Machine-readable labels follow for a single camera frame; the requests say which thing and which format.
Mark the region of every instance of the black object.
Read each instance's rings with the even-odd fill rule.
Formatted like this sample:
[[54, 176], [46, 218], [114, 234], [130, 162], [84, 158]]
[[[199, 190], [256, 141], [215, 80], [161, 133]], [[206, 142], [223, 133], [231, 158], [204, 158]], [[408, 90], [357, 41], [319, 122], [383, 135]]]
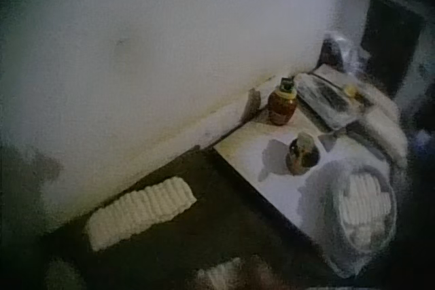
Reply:
[[422, 25], [421, 16], [390, 0], [370, 0], [361, 46], [371, 55], [373, 84], [390, 97], [406, 75]]

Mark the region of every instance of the brown bottle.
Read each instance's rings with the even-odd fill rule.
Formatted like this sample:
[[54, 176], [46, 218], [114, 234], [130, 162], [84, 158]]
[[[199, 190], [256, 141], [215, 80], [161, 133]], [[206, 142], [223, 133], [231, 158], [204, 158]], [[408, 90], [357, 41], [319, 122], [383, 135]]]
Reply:
[[292, 78], [282, 78], [279, 87], [269, 95], [269, 120], [282, 126], [289, 122], [296, 110], [296, 87]]

